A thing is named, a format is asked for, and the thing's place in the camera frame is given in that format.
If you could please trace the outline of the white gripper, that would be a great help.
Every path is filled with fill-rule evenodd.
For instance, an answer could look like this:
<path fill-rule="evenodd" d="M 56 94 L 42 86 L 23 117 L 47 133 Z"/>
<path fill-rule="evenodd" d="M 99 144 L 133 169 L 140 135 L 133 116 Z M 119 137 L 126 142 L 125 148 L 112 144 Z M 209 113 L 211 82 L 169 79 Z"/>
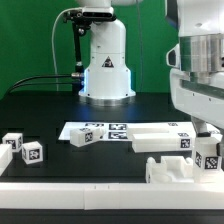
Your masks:
<path fill-rule="evenodd" d="M 207 123 L 224 130 L 224 74 L 210 76 L 209 84 L 190 81 L 186 72 L 170 71 L 171 99 L 176 109 L 197 118 L 193 126 L 197 137 L 210 137 Z M 218 156 L 223 156 L 223 145 L 216 144 Z"/>

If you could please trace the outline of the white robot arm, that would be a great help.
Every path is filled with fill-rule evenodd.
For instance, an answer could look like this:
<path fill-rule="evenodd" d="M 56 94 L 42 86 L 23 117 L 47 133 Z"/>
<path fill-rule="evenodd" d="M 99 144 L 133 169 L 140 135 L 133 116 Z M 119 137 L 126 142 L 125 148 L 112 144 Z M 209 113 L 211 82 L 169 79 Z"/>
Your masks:
<path fill-rule="evenodd" d="M 116 5 L 134 0 L 76 0 L 79 19 L 90 23 L 90 64 L 79 95 L 99 104 L 135 95 L 125 64 L 126 29 Z M 196 135 L 206 123 L 223 134 L 224 153 L 224 0 L 165 0 L 166 18 L 178 29 L 178 44 L 166 54 L 174 107 L 191 116 Z"/>

